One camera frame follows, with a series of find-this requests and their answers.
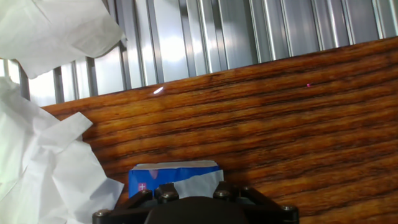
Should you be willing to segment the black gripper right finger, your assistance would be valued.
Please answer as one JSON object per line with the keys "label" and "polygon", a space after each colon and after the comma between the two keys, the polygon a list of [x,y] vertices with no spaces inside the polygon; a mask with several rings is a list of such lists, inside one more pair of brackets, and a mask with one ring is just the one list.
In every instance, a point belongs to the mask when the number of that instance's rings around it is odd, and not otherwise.
{"label": "black gripper right finger", "polygon": [[248,223],[299,223],[298,207],[279,205],[253,187],[219,182],[213,198],[237,205]]}

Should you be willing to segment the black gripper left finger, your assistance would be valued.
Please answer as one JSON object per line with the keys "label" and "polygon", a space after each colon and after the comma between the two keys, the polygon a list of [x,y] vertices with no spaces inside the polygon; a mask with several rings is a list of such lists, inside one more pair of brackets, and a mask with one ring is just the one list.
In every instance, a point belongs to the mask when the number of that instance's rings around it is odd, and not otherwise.
{"label": "black gripper left finger", "polygon": [[102,209],[92,214],[92,224],[145,223],[156,206],[178,199],[179,194],[173,183],[160,185],[155,190],[144,189],[114,210]]}

